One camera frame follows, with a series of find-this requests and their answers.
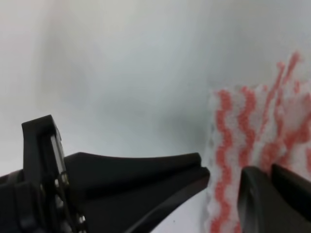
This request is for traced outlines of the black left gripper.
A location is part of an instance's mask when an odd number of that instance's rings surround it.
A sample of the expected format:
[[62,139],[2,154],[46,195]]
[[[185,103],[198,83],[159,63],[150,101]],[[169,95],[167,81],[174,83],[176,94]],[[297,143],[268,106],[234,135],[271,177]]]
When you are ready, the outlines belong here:
[[23,168],[0,178],[2,233],[85,233],[69,199],[61,137],[51,115],[22,124]]

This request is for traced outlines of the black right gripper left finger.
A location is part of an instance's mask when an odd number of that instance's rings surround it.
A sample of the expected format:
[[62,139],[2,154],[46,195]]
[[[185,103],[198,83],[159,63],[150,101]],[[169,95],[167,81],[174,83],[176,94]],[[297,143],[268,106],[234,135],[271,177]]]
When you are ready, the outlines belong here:
[[243,233],[295,233],[297,213],[286,203],[260,169],[242,169],[238,214]]

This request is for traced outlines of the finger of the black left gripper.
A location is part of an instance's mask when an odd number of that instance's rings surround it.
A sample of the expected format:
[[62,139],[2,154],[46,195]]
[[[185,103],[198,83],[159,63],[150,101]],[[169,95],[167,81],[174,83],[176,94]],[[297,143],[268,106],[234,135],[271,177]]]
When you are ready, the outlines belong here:
[[201,166],[198,153],[121,158],[79,152],[65,157],[70,184],[126,184],[159,180]]
[[86,233],[149,233],[208,181],[209,170],[200,166],[159,180],[70,184],[70,190]]

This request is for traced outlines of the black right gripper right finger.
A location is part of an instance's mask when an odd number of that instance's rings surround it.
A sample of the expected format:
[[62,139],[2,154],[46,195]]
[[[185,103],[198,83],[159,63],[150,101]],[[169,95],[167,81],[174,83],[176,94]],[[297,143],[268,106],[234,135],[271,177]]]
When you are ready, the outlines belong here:
[[278,165],[272,166],[272,233],[311,231],[311,183]]

